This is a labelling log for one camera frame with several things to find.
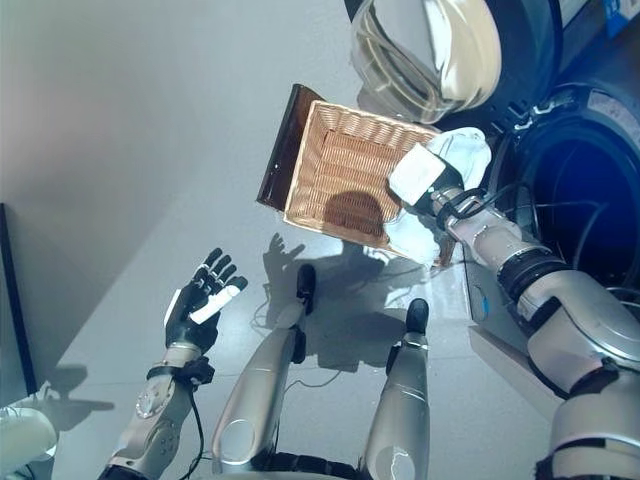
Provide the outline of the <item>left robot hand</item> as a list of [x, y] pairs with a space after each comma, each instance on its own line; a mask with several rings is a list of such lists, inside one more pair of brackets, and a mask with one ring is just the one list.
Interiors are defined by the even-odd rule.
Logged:
[[212, 250], [171, 298], [164, 317], [165, 346], [190, 344], [206, 353], [216, 342], [222, 310], [247, 285], [231, 256], [219, 247]]

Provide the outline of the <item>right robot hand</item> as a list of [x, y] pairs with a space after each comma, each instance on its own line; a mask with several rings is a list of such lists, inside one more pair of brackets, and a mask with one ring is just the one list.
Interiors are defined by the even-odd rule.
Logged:
[[390, 190], [404, 203], [429, 202], [429, 195], [448, 187], [463, 187], [462, 176], [448, 162], [415, 144], [388, 176]]

